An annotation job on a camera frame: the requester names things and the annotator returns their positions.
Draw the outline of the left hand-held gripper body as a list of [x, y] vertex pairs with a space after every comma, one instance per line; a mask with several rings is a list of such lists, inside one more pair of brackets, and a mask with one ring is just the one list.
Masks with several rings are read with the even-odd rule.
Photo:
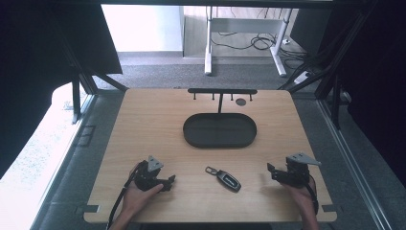
[[147, 160], [138, 164], [133, 179], [134, 183], [144, 192], [159, 184], [166, 186], [167, 181], [165, 179], [157, 178], [163, 167], [164, 165], [159, 160], [150, 155]]

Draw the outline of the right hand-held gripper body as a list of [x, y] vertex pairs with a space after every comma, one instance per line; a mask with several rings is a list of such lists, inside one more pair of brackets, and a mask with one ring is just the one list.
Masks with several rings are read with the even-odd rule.
[[322, 163], [306, 155], [303, 152], [295, 153], [286, 157], [286, 183], [295, 188], [302, 188], [308, 184], [310, 179], [309, 165], [321, 166]]

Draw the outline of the black car key fob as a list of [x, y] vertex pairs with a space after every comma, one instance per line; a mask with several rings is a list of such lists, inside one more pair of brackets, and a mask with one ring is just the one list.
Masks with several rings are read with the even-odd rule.
[[222, 185], [234, 193], [238, 193], [241, 189], [240, 182], [228, 172], [216, 170], [212, 167], [207, 167], [205, 172], [214, 175]]

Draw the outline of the black key rack with tray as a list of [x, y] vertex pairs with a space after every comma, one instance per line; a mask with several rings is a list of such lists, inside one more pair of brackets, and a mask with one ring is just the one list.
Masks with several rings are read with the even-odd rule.
[[218, 94], [216, 113], [196, 113], [183, 124], [184, 139], [188, 144], [200, 149], [238, 149], [251, 145], [257, 136], [257, 125], [249, 116], [242, 113], [223, 113], [222, 105], [225, 94], [256, 95], [256, 89], [219, 89], [189, 88], [188, 92], [196, 99], [197, 94]]

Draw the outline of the person's left hand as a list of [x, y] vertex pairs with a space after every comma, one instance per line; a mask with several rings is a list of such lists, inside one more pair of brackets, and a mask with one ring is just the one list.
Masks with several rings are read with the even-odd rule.
[[162, 189], [163, 185], [158, 184], [147, 191], [142, 191], [134, 183], [131, 183], [124, 194], [121, 215], [132, 220]]

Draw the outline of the person's right hand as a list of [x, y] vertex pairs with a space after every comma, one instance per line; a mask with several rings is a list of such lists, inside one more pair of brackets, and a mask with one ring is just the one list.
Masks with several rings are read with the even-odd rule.
[[307, 187], [298, 189], [286, 184], [282, 184], [282, 186], [288, 191], [301, 211], [314, 210], [313, 199]]

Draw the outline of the grey floor socket cover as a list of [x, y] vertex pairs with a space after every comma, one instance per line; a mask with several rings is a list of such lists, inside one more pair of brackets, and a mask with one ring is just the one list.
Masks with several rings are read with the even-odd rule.
[[79, 132], [77, 146], [81, 148], [89, 147], [94, 136], [95, 126], [83, 126]]

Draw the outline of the white power strip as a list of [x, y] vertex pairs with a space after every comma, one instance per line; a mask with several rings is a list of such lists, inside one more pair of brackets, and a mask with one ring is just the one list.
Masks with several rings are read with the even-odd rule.
[[300, 84], [303, 81], [307, 80], [309, 77], [311, 76], [311, 74], [307, 71], [304, 71], [301, 73], [301, 75], [299, 75], [295, 80], [294, 83], [295, 84]]

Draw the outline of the black curtain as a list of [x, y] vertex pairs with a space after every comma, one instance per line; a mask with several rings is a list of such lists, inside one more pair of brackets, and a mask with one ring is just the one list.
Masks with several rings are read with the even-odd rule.
[[338, 73], [349, 114], [406, 187], [406, 0], [375, 0]]
[[121, 72], [101, 5], [0, 0], [0, 178], [58, 87], [81, 73]]

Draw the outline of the aluminium floor rail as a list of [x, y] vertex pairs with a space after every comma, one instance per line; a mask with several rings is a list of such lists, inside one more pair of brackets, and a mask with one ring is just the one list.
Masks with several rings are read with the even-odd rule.
[[355, 160], [350, 146], [345, 139], [342, 131], [332, 122], [330, 116], [332, 113], [329, 111], [327, 103], [324, 101], [317, 100], [317, 105], [319, 106], [323, 118], [325, 119], [328, 129], [333, 136], [333, 139], [350, 171], [351, 177], [369, 210], [372, 220], [374, 221], [378, 230], [393, 230], [387, 215], [377, 199], [377, 196], [372, 190], [372, 187], [368, 183], [366, 176], [363, 174], [361, 168], [359, 167], [357, 161]]

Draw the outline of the black metal frame strut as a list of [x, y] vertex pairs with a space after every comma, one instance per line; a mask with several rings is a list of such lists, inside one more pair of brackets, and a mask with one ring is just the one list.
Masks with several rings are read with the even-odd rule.
[[[324, 49], [300, 65], [291, 74], [287, 82], [279, 87], [279, 90], [287, 90], [289, 93], [293, 94], [315, 81], [321, 81], [315, 91], [315, 97], [317, 100], [322, 100], [327, 97], [327, 94], [330, 91], [333, 92], [330, 120], [337, 128], [340, 128], [338, 113], [341, 81], [338, 70], [351, 43], [366, 22], [370, 10], [368, 6], [364, 6], [363, 8], [355, 9], [352, 12], [349, 12], [348, 10], [336, 10], [336, 12], [340, 12], [343, 17], [346, 17], [346, 24], [339, 28], [338, 34]], [[323, 67], [318, 73], [311, 75], [301, 83], [296, 85], [293, 84], [293, 81], [299, 77], [307, 67], [319, 66], [321, 63], [323, 63]]]
[[122, 92], [127, 90], [127, 87], [119, 83], [116, 80], [110, 78], [106, 73], [97, 71], [94, 68], [90, 68], [83, 65], [77, 59], [74, 50], [66, 40], [62, 40], [63, 53], [67, 58], [69, 67], [72, 71], [72, 99], [73, 99], [73, 120], [72, 123], [76, 124], [82, 114], [81, 114], [81, 104], [80, 104], [80, 88], [83, 87], [87, 94], [95, 95], [98, 92], [98, 87], [93, 80], [96, 76], [99, 79], [107, 82], [113, 87], [119, 89]]

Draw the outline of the white metal desk frame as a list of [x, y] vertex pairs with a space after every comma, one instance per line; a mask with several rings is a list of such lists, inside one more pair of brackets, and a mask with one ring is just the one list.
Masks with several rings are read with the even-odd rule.
[[273, 61], [281, 77], [286, 76], [285, 68], [279, 56], [292, 9], [286, 9], [283, 19], [247, 19], [247, 18], [216, 18], [213, 8], [206, 9], [207, 39], [205, 49], [204, 71], [206, 75], [212, 73], [212, 33], [243, 33], [243, 34], [271, 34], [276, 35], [276, 43], [269, 48]]

